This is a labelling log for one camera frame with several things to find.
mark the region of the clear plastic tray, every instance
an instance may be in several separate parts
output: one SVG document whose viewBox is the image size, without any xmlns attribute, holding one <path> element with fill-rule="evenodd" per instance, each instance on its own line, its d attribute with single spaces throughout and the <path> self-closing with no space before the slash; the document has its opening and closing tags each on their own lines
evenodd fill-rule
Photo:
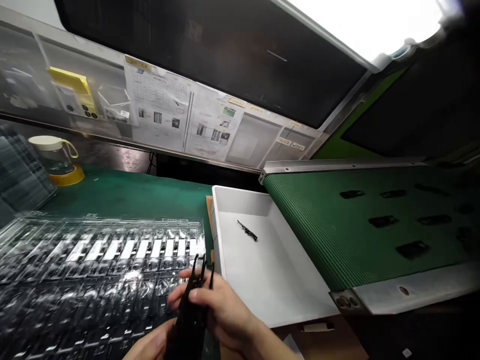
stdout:
<svg viewBox="0 0 480 360">
<path fill-rule="evenodd" d="M 178 271 L 205 253 L 203 221 L 23 213 L 0 231 L 0 285 Z"/>
<path fill-rule="evenodd" d="M 196 254 L 202 220 L 22 214 L 0 231 L 0 360 L 121 359 Z"/>
</svg>

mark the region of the metal rail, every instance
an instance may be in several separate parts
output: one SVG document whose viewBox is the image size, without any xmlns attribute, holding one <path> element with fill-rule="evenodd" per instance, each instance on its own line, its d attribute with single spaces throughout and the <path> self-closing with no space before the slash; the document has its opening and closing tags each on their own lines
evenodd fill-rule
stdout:
<svg viewBox="0 0 480 360">
<path fill-rule="evenodd" d="M 119 138 L 119 137 L 113 137 L 113 136 L 108 136 L 108 135 L 104 135 L 104 134 L 101 135 L 101 134 L 95 134 L 95 133 L 91 133 L 91 132 L 87 132 L 87 131 L 75 130 L 75 129 L 65 127 L 65 126 L 49 124 L 49 123 L 45 123 L 45 122 L 41 122 L 41 121 L 38 121 L 38 120 L 31 119 L 31 118 L 27 118 L 27 117 L 12 115 L 10 113 L 3 112 L 3 111 L 0 111 L 0 119 L 11 121 L 11 122 L 14 122 L 14 123 L 19 123 L 19 124 L 31 125 L 31 126 L 35 126 L 35 127 L 38 127 L 38 128 L 43 128 L 43 129 L 60 131 L 60 132 L 63 132 L 63 133 L 78 135 L 78 136 L 81 136 L 81 137 L 87 138 L 87 139 L 106 141 L 108 143 L 120 145 L 120 146 L 123 146 L 123 147 L 126 147 L 126 148 L 143 150 L 143 151 L 148 151 L 148 152 L 155 152 L 155 153 L 159 153 L 159 154 L 174 156 L 174 157 L 177 157 L 177 158 L 193 160 L 193 161 L 197 161 L 197 162 L 200 162 L 200 163 L 216 165 L 216 166 L 220 166 L 220 167 L 223 167 L 223 168 L 239 170 L 239 171 L 243 171 L 243 172 L 247 172 L 247 173 L 260 174 L 260 172 L 261 172 L 259 169 L 256 169 L 256 168 L 253 168 L 253 167 L 247 167 L 247 166 L 236 165 L 236 164 L 222 162 L 222 161 L 211 160 L 211 159 L 208 159 L 208 158 L 205 158 L 205 157 L 190 155 L 190 154 L 180 152 L 180 151 L 168 150 L 168 149 L 165 149 L 165 148 L 162 148 L 162 147 L 158 147 L 158 146 L 154 146 L 154 145 L 148 145 L 148 144 L 145 144 L 145 143 L 136 142 L 134 140 L 130 140 L 130 139 L 126 139 L 126 138 Z"/>
</svg>

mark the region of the black monitor screen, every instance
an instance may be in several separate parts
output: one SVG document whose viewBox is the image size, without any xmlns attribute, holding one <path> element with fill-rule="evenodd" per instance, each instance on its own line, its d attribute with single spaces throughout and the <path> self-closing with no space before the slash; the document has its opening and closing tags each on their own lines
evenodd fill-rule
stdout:
<svg viewBox="0 0 480 360">
<path fill-rule="evenodd" d="M 366 69 L 270 0 L 55 0 L 65 28 L 318 128 Z"/>
</svg>

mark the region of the green workbench mat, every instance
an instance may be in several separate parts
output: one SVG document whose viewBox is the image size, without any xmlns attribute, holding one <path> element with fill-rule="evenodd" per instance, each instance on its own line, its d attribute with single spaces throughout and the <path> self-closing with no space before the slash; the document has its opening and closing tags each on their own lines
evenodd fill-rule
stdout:
<svg viewBox="0 0 480 360">
<path fill-rule="evenodd" d="M 202 218 L 208 261 L 213 249 L 212 231 L 205 196 L 210 185 L 82 165 L 85 179 L 59 187 L 58 194 L 42 211 L 65 217 Z"/>
<path fill-rule="evenodd" d="M 272 174 L 263 184 L 335 292 L 467 261 L 469 255 L 457 240 L 457 231 L 474 229 L 478 222 L 460 214 L 458 208 L 473 197 L 457 196 L 448 179 L 436 168 L 414 166 Z M 451 195 L 421 191 L 416 183 Z M 380 196 L 398 189 L 406 190 L 406 196 Z M 366 195 L 351 199 L 339 195 L 349 190 Z M 452 222 L 426 226 L 417 221 L 441 214 L 449 215 Z M 383 228 L 368 222 L 389 215 L 399 222 Z M 397 252 L 396 247 L 418 240 L 430 247 L 422 256 L 409 260 Z"/>
</svg>

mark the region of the conveyor belt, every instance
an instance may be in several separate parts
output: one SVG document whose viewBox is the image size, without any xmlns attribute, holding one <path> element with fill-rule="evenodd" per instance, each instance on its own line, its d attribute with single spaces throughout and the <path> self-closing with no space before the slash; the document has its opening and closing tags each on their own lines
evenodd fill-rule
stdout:
<svg viewBox="0 0 480 360">
<path fill-rule="evenodd" d="M 460 227 L 474 234 L 478 221 L 459 211 L 473 197 L 454 190 L 449 177 L 429 166 L 278 173 L 263 184 L 332 292 L 465 262 Z M 444 194 L 421 190 L 434 187 Z M 341 192 L 365 195 L 346 199 Z M 380 193 L 405 190 L 383 198 Z M 446 214 L 451 222 L 423 225 L 418 218 Z M 394 216 L 399 221 L 377 228 L 370 218 Z M 430 250 L 414 259 L 396 247 L 422 241 Z"/>
</svg>

